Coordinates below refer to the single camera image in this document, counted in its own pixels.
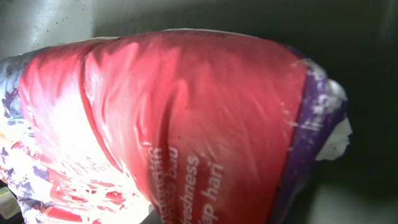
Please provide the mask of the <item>red purple snack bag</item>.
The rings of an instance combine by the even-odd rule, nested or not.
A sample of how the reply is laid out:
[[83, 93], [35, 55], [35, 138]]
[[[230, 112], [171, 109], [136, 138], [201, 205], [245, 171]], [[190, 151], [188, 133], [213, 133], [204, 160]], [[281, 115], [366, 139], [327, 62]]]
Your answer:
[[345, 153], [344, 88], [290, 47], [169, 29], [1, 60], [1, 180], [26, 223], [281, 223]]

